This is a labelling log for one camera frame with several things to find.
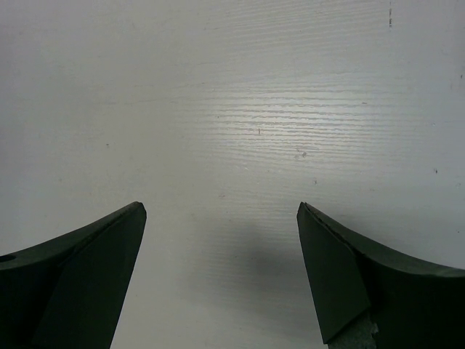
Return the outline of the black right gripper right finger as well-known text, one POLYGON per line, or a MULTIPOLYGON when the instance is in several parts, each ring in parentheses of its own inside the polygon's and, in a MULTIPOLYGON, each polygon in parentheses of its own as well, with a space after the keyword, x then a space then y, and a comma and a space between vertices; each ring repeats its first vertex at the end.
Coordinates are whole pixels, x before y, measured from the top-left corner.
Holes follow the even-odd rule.
POLYGON ((307 203, 299 239, 329 348, 462 348, 464 271, 411 257, 307 203))

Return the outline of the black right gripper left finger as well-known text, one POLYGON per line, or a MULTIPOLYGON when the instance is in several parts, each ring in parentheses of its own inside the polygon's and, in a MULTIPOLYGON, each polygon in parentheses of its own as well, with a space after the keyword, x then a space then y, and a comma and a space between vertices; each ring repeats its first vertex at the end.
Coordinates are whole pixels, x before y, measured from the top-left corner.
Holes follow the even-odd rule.
POLYGON ((135 201, 1 256, 1 347, 110 348, 146 219, 135 201))

